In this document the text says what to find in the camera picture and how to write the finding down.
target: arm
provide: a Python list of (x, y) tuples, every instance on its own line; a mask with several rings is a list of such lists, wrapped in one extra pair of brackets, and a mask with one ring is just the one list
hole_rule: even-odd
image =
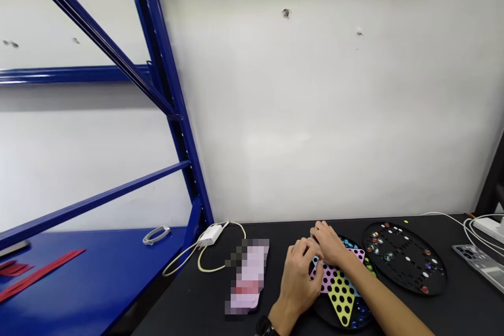
[(326, 262), (339, 266), (352, 281), (387, 336), (434, 335), (398, 297), (355, 258), (354, 253), (346, 249), (336, 232), (325, 221), (316, 222), (310, 233), (320, 244)]
[[(308, 268), (315, 255), (320, 259), (315, 279), (312, 281)], [(320, 295), (324, 275), (322, 258), (320, 246), (311, 238), (298, 240), (287, 250), (280, 296), (268, 315), (271, 325), (280, 336), (290, 335), (299, 316), (308, 310)]]

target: blue shelf surface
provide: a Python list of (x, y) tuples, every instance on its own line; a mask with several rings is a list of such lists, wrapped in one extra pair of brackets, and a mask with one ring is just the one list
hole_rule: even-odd
[(151, 229), (42, 233), (14, 259), (35, 267), (19, 277), (0, 277), (0, 291), (64, 254), (86, 248), (75, 259), (0, 303), (5, 335), (101, 335), (122, 316), (151, 280), (180, 251), (185, 227), (145, 246)]

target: black table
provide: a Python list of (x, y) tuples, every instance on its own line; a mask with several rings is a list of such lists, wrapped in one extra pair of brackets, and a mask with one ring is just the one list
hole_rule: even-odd
[[(472, 270), (453, 250), (454, 244), (468, 244), (463, 228), (445, 216), (401, 218), (368, 218), (328, 222), (341, 235), (362, 245), (362, 232), (376, 221), (404, 224), (424, 238), (440, 255), (448, 273), (446, 291), (438, 297), (421, 297), (402, 289), (378, 272), (378, 278), (389, 287), (436, 335), (503, 335), (504, 295), (478, 272)], [(179, 276), (162, 295), (134, 332), (143, 335), (253, 335), (256, 321), (268, 314), (280, 292), (285, 255), (296, 239), (309, 236), (314, 222), (246, 224), (247, 238), (270, 239), (265, 287), (259, 309), (242, 321), (226, 321), (224, 301), (228, 300), (236, 269), (225, 268), (215, 273), (201, 273), (197, 252)], [(229, 259), (242, 238), (239, 227), (227, 227), (218, 242), (202, 258), (206, 269), (216, 268)], [(482, 248), (496, 258), (488, 248)], [(339, 331), (321, 320), (310, 309), (297, 322), (292, 335), (333, 335)], [(382, 335), (376, 322), (360, 335)]]

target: gray device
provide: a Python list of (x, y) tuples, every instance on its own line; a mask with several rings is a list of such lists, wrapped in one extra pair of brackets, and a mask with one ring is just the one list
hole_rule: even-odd
[(472, 244), (451, 246), (474, 269), (504, 293), (504, 266)]

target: black oval game board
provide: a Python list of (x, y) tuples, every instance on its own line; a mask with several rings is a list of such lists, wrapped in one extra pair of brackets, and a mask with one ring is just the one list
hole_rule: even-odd
[[(357, 245), (357, 243), (355, 243), (351, 239), (348, 239), (344, 236), (340, 236), (340, 239), (347, 248), (362, 249), (360, 246)], [(373, 263), (369, 261), (367, 257), (365, 257), (363, 263), (366, 265), (368, 270), (371, 271), (376, 276), (376, 268), (374, 267)], [(319, 296), (319, 298), (317, 298), (317, 300), (313, 304), (313, 309), (315, 310), (317, 315), (320, 316), (323, 320), (325, 320), (330, 325), (342, 330), (345, 333), (358, 332), (363, 327), (370, 324), (374, 319), (373, 316), (371, 315), (371, 312), (369, 311), (368, 306), (366, 305), (364, 300), (359, 296), (358, 292), (356, 293), (355, 303), (352, 308), (350, 314), (350, 321), (348, 322), (347, 327), (345, 327), (341, 323), (334, 309), (334, 306), (331, 303), (331, 300), (329, 299), (329, 296), (327, 294), (322, 293)]]
[(377, 268), (412, 292), (435, 296), (446, 287), (446, 268), (439, 255), (402, 225), (377, 222), (363, 236), (364, 250)]

